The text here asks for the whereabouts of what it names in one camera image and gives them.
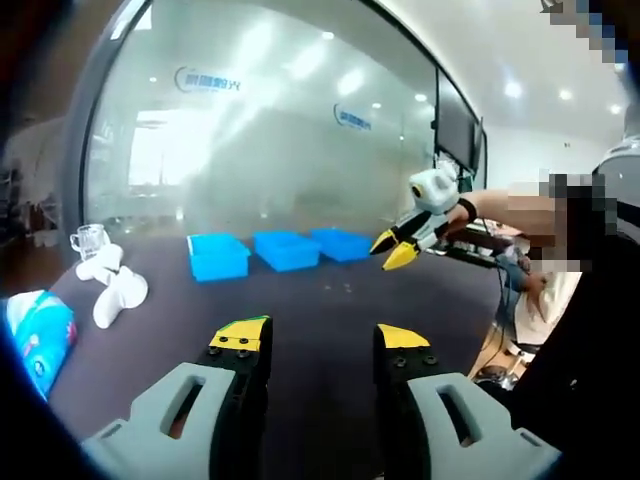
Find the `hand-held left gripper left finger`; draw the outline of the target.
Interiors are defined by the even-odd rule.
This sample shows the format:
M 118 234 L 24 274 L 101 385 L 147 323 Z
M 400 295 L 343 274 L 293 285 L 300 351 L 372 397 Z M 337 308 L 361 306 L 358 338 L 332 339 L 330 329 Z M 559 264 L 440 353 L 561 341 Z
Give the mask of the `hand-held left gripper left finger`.
M 272 340 L 268 315 L 221 327 L 84 450 L 109 479 L 259 478 Z

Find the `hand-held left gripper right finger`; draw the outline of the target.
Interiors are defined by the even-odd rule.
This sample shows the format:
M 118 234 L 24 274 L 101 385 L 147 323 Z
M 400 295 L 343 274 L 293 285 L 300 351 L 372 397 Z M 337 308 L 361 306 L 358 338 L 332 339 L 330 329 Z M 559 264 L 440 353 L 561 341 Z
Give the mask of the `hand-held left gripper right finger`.
M 414 331 L 375 326 L 373 377 L 386 479 L 548 479 L 561 458 Z

